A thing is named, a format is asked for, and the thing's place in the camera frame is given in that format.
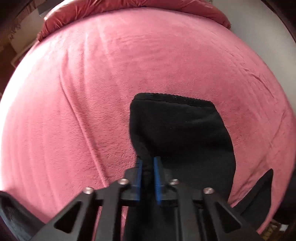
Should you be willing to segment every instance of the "bed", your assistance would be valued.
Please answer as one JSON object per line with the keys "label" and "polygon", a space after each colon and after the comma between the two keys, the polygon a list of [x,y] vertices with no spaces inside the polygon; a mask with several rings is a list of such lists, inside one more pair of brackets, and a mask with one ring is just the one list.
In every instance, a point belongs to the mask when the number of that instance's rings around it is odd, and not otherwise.
{"label": "bed", "polygon": [[186,96],[211,101],[231,137],[229,204],[273,170],[264,230],[294,168],[295,116],[222,12],[202,0],[64,1],[46,18],[0,102],[1,190],[48,222],[134,165],[136,94]]}

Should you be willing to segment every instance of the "pillow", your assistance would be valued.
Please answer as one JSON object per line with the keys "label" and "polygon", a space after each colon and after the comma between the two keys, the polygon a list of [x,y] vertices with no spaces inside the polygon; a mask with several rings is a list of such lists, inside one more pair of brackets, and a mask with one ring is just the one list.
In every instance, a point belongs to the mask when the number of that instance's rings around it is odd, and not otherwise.
{"label": "pillow", "polygon": [[228,29],[231,26],[227,17],[220,10],[204,0],[65,0],[45,16],[37,40],[41,41],[61,27],[93,14],[144,6],[206,17]]}

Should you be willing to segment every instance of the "metal screw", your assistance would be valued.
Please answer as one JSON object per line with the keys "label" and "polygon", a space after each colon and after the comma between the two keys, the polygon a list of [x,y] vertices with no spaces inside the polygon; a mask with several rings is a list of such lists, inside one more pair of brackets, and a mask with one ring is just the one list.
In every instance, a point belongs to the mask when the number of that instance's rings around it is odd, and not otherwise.
{"label": "metal screw", "polygon": [[118,180],[118,183],[119,183],[120,185],[126,185],[126,184],[129,183],[129,180],[127,180],[126,178],[122,178],[122,179],[119,179],[119,180]]}
{"label": "metal screw", "polygon": [[180,181],[178,180],[178,179],[171,179],[170,180],[170,184],[171,185],[177,185],[177,184],[179,184],[180,183]]}
{"label": "metal screw", "polygon": [[204,194],[212,194],[214,191],[213,188],[204,188]]}
{"label": "metal screw", "polygon": [[94,189],[91,187],[85,187],[85,188],[83,188],[83,192],[85,194],[92,194],[94,192]]}

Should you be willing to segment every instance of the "white wall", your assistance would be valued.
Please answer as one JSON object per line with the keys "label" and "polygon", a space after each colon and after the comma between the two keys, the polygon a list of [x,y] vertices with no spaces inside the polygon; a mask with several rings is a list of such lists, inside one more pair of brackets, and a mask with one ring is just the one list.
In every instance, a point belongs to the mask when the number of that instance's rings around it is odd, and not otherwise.
{"label": "white wall", "polygon": [[296,113],[296,43],[282,21],[261,0],[214,0],[213,5],[271,69]]}
{"label": "white wall", "polygon": [[21,23],[21,29],[17,29],[14,39],[10,41],[17,53],[20,53],[27,45],[36,39],[38,32],[43,25],[43,19],[39,16],[38,10],[31,12]]}

